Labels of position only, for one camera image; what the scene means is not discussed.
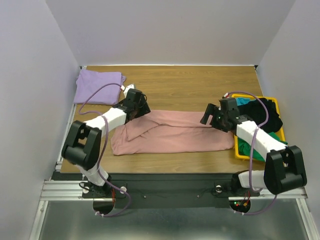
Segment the wall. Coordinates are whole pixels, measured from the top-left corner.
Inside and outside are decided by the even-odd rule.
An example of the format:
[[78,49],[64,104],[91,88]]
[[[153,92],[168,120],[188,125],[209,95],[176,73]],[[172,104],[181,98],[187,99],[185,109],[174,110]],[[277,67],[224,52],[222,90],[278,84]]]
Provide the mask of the wall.
[[295,0],[46,0],[81,65],[257,65]]
[[42,0],[0,1],[0,238],[28,239],[79,65]]
[[320,2],[297,0],[257,73],[263,94],[280,105],[288,142],[302,149],[308,205],[320,229]]

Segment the gray floor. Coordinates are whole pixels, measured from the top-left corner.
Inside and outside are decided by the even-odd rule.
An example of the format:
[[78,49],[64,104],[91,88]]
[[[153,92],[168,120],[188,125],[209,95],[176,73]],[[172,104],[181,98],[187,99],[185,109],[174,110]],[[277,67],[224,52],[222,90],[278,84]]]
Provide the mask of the gray floor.
[[[252,200],[251,212],[270,200]],[[278,199],[267,212],[241,216],[229,209],[135,209],[101,218],[92,202],[50,202],[43,240],[306,240],[295,199]]]

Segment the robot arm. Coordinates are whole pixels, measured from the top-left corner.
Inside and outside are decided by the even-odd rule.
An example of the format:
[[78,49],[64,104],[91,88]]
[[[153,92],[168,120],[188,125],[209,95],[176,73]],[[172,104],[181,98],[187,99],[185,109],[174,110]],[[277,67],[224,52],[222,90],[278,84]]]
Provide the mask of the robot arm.
[[[206,124],[212,116],[210,125],[218,130],[232,131],[236,136],[251,145],[257,125],[250,117],[240,115],[235,98],[223,98],[221,106],[209,103],[202,124]],[[287,146],[259,129],[256,134],[254,149],[265,160],[264,171],[252,171],[252,187],[267,188],[277,195],[292,189],[304,187],[307,176],[302,152],[297,146]],[[249,188],[249,171],[238,172],[233,175],[231,188]]]
[[[124,89],[124,96],[125,99],[103,114],[108,123],[108,132],[150,113],[145,95],[135,89],[133,84]],[[70,127],[61,152],[62,157],[76,165],[89,182],[99,187],[105,186],[104,179],[98,174],[97,164],[101,138],[106,135],[107,130],[102,116],[85,122],[75,121]],[[100,167],[100,172],[106,180],[110,179],[102,167]]]

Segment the black cloth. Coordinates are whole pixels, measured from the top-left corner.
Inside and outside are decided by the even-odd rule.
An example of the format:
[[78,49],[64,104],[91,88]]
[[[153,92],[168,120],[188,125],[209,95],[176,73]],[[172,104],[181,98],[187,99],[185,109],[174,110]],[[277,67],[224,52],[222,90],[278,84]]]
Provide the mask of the black cloth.
[[[272,100],[267,100],[264,97],[260,98],[260,100],[264,103],[269,113],[268,122],[261,128],[266,133],[278,132],[281,129],[283,122],[277,113],[276,104]],[[250,101],[245,105],[240,105],[238,106],[238,109],[240,115],[248,115],[257,125],[266,120],[266,111],[258,100]]]

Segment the yellow basket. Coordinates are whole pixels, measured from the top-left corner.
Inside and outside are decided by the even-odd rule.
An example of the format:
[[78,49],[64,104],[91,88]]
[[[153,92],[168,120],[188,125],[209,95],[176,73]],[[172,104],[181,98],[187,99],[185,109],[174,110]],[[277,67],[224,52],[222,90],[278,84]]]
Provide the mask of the yellow basket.
[[[245,95],[245,94],[232,94],[231,96],[232,98],[249,98],[251,100],[255,99],[253,96],[250,96],[250,95]],[[268,97],[268,96],[257,96],[258,98],[265,98],[265,99],[268,99],[268,100],[272,100],[272,102],[275,103],[275,108],[276,108],[276,112],[279,114],[279,117],[280,117],[280,111],[279,111],[279,106],[278,106],[278,101],[276,98],[274,97]],[[279,139],[281,141],[286,141],[285,139],[285,133],[284,133],[284,128],[281,127],[279,131],[277,131],[275,133]],[[245,156],[245,155],[240,155],[239,154],[239,146],[238,146],[238,137],[236,135],[234,135],[234,152],[235,152],[235,157],[237,159],[247,159],[249,160],[250,157],[249,156]]]

